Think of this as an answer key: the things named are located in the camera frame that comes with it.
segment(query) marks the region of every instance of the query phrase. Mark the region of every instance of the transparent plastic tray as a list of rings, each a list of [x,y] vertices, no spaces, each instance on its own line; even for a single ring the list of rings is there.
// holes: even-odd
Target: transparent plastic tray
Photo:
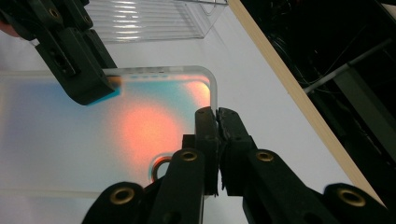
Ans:
[[[105,43],[202,38],[226,0],[91,0],[93,28]]]
[[[0,198],[94,198],[120,181],[145,187],[153,164],[194,133],[195,111],[216,108],[216,80],[203,67],[106,74],[118,90],[83,106],[50,72],[0,73]]]

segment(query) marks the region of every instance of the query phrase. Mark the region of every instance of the clear plastic container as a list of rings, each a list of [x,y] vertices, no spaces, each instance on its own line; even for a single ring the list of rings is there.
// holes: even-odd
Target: clear plastic container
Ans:
[[[194,133],[195,111],[216,108],[216,80],[203,67],[105,72],[118,90],[88,106],[50,72],[0,72],[0,198],[94,198],[120,181],[145,187],[154,163]]]
[[[105,43],[203,38],[226,0],[91,0],[93,29]]]

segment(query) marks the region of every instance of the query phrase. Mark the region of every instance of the white surface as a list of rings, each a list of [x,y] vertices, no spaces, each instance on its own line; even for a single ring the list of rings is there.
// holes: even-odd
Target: white surface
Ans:
[[[4,35],[0,35],[0,39],[0,69],[46,68],[28,43]],[[225,9],[205,39],[119,44],[107,48],[118,67],[206,67],[218,82],[218,105],[239,113],[258,147],[278,153],[308,187],[319,192],[331,183],[350,184],[229,8]],[[67,205],[81,208],[68,210],[64,209],[65,204],[51,201],[51,208],[58,204],[64,213],[70,215],[49,216],[43,220],[33,218],[36,214],[32,215],[42,211],[40,206],[32,206],[32,201],[37,199],[13,200],[8,196],[0,199],[0,218],[7,218],[1,223],[76,223],[85,213],[81,211],[85,208],[81,205],[88,204],[72,203],[67,199]],[[6,212],[5,206],[7,209],[14,206],[15,210],[30,214],[26,217],[32,219],[22,220],[18,213]],[[204,223],[247,223],[241,200],[228,198],[225,192],[221,192],[218,198],[205,200],[204,216]]]

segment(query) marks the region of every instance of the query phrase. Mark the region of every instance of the wooden edge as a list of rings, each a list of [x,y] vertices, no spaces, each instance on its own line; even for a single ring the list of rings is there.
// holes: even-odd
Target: wooden edge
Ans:
[[[256,47],[259,49],[262,56],[274,70],[275,74],[277,75],[285,89],[288,91],[293,101],[303,112],[305,118],[314,128],[327,149],[330,150],[332,155],[338,161],[339,165],[349,177],[353,185],[364,190],[365,192],[370,194],[370,196],[381,202],[374,189],[371,187],[367,179],[359,170],[358,166],[349,157],[344,147],[341,145],[332,130],[327,125],[326,121],[323,119],[315,106],[306,96],[303,89],[297,83],[296,79],[291,74],[288,67],[280,59],[275,49],[272,47],[266,36],[262,33],[260,27],[251,18],[250,14],[242,5],[242,3],[239,0],[230,0],[229,6],[233,11],[233,14],[236,16],[239,22],[241,22],[242,26],[247,31],[247,34],[255,43]]]

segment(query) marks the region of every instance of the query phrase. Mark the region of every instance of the white table surface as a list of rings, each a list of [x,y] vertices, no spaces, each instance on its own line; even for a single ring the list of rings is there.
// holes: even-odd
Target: white table surface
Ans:
[[[239,113],[259,148],[279,154],[316,191],[331,183],[351,184],[229,8],[204,39],[106,46],[118,67],[209,69],[218,83],[218,106]],[[48,69],[28,42],[4,34],[0,34],[0,55],[0,70]],[[7,204],[0,200],[0,223],[79,223],[92,203],[35,199],[37,204],[42,201],[47,207],[33,208],[24,197],[8,199]],[[221,191],[218,198],[205,200],[204,223],[247,223],[241,205],[241,199]]]

